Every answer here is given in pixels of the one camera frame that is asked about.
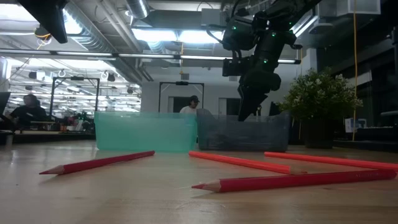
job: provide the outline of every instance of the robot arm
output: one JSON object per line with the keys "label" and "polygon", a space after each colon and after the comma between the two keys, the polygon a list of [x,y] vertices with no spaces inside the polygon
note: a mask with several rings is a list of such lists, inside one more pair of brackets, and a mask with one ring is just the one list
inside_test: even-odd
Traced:
{"label": "robot arm", "polygon": [[[220,43],[224,49],[233,52],[233,59],[224,60],[223,76],[241,77],[239,121],[253,113],[267,98],[267,93],[279,89],[281,80],[274,70],[279,65],[284,45],[293,47],[296,41],[296,36],[289,30],[320,1],[276,0],[265,11],[257,12],[252,21],[236,15],[229,20]],[[256,47],[253,55],[240,56],[241,50],[253,47]]]}

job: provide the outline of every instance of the wooden table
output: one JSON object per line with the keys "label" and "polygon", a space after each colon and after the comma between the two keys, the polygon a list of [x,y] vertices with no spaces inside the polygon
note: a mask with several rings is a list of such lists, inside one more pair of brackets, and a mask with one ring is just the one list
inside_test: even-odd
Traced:
{"label": "wooden table", "polygon": [[[97,151],[94,141],[14,145],[0,149],[0,223],[397,223],[398,180],[319,185],[227,194],[193,190],[217,178],[273,172],[157,153],[131,162],[63,176],[38,175],[59,164],[120,155]],[[398,154],[353,149],[292,152],[398,162]],[[355,167],[223,152],[290,164],[311,173]]]}

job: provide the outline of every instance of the colored pencil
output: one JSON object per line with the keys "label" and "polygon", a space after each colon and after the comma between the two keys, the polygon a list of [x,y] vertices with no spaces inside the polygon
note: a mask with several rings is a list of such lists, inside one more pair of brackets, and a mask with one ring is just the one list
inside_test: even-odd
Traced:
{"label": "colored pencil", "polygon": [[115,162],[130,161],[133,159],[138,159],[146,156],[153,156],[155,151],[138,152],[123,156],[109,157],[104,159],[94,159],[92,161],[76,162],[73,164],[60,165],[52,169],[41,172],[40,174],[70,174],[72,172],[78,172],[82,170],[92,169],[95,167],[105,166],[108,164],[113,164]]}
{"label": "colored pencil", "polygon": [[246,177],[214,180],[206,184],[192,186],[193,189],[214,192],[236,192],[244,190],[278,189],[321,184],[340,184],[349,182],[387,180],[395,178],[393,170],[366,170],[354,172],[335,172],[328,174],[283,175],[274,177]]}
{"label": "colored pencil", "polygon": [[190,151],[189,155],[193,156],[193,157],[201,158],[201,159],[209,159],[212,161],[225,162],[228,164],[245,166],[245,167],[250,167],[250,168],[255,168],[255,169],[268,170],[268,171],[278,172],[281,174],[306,174],[307,173],[307,172],[299,170],[299,169],[294,169],[290,166],[273,164],[270,162],[252,161],[249,159],[240,159],[240,158],[235,158],[235,157],[220,156],[220,155],[216,155],[216,154],[195,152],[195,151]]}
{"label": "colored pencil", "polygon": [[385,162],[361,161],[355,159],[341,159],[341,158],[323,157],[323,156],[306,156],[306,155],[279,153],[279,152],[265,152],[264,154],[267,157],[296,159],[296,160],[310,161],[310,162],[323,162],[327,164],[338,164],[338,165],[355,166],[355,167],[363,167],[370,169],[392,169],[398,171],[398,164],[390,164]]}

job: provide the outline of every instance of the metal frame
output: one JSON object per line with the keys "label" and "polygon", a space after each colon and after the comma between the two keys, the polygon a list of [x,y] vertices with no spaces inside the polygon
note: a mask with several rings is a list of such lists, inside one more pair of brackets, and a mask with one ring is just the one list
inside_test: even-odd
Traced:
{"label": "metal frame", "polygon": [[[160,113],[160,98],[162,96],[162,85],[163,84],[174,84],[177,85],[177,82],[160,82],[159,83],[159,103],[157,105],[157,111]],[[205,106],[205,84],[204,83],[190,83],[188,82],[188,85],[201,85],[203,93],[202,99],[201,99],[201,107],[203,108]]]}
{"label": "metal frame", "polygon": [[[56,87],[59,86],[59,84],[57,86],[55,86],[55,81],[59,80],[72,80],[76,77],[53,77],[52,78],[52,89],[51,89],[51,100],[50,100],[50,116],[52,116],[52,108],[53,108],[53,100],[54,100],[54,92]],[[100,79],[99,78],[83,78],[83,77],[79,77],[79,80],[77,81],[83,81],[83,80],[96,80],[97,81],[97,92],[96,92],[96,97],[95,97],[95,111],[98,110],[98,95],[100,93]]]}

